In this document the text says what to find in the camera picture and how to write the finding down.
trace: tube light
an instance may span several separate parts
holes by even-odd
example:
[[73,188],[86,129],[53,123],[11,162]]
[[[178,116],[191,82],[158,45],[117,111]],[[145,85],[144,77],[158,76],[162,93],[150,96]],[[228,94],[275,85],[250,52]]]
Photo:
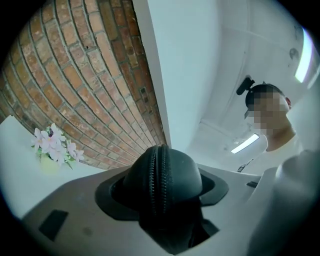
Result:
[[299,62],[299,66],[295,72],[295,78],[299,80],[300,83],[302,83],[306,77],[310,61],[311,61],[311,56],[312,56],[312,40],[308,33],[303,30],[303,47],[302,47],[302,54],[301,54],[301,59]]
[[250,138],[248,138],[244,143],[237,146],[235,149],[231,150],[231,152],[236,154],[239,151],[243,150],[244,148],[248,147],[250,144],[254,143],[257,139],[259,139],[259,135],[255,133]]

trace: flower bouquet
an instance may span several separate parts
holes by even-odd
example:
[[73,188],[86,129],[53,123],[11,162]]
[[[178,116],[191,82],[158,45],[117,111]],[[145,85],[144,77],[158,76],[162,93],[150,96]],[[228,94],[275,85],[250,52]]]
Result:
[[54,123],[42,131],[35,128],[32,147],[40,158],[50,158],[59,166],[66,163],[71,169],[70,162],[85,159],[84,151],[77,150],[76,144],[66,139],[63,132]]

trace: flower pot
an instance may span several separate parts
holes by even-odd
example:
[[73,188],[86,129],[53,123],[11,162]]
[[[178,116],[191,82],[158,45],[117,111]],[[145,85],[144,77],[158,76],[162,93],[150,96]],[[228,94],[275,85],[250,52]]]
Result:
[[41,170],[46,174],[55,174],[58,172],[60,166],[58,162],[53,161],[48,155],[42,154],[40,156]]

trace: brick wall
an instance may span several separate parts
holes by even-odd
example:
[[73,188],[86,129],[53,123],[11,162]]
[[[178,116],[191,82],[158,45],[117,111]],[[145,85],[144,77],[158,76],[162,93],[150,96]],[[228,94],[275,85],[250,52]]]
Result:
[[102,169],[165,143],[130,0],[55,0],[13,43],[0,76],[0,117],[30,132],[54,122]]

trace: pink flower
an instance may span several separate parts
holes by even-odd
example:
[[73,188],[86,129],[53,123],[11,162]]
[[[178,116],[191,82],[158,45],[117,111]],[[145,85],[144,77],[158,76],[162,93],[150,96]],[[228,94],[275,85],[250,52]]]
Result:
[[56,144],[55,148],[50,148],[49,154],[52,160],[58,162],[60,166],[68,159],[67,149],[61,144]]
[[63,132],[56,127],[55,123],[51,124],[51,130],[53,131],[53,135],[55,135],[60,141],[66,141],[66,137],[63,136]]
[[32,145],[34,146],[34,151],[37,152],[38,148],[42,148],[43,136],[38,128],[34,129],[34,138],[32,139]]
[[56,135],[49,137],[48,133],[44,130],[41,131],[42,135],[42,153],[48,153],[50,149],[55,149],[56,145],[61,145],[60,140]]
[[84,160],[84,156],[82,155],[84,153],[83,150],[75,150],[75,160],[79,162],[79,160]]
[[75,152],[76,151],[76,147],[77,147],[76,144],[71,142],[71,140],[67,140],[66,141],[67,151],[68,151],[69,155],[71,157],[73,157],[74,159],[76,159],[76,156],[77,156],[77,154]]

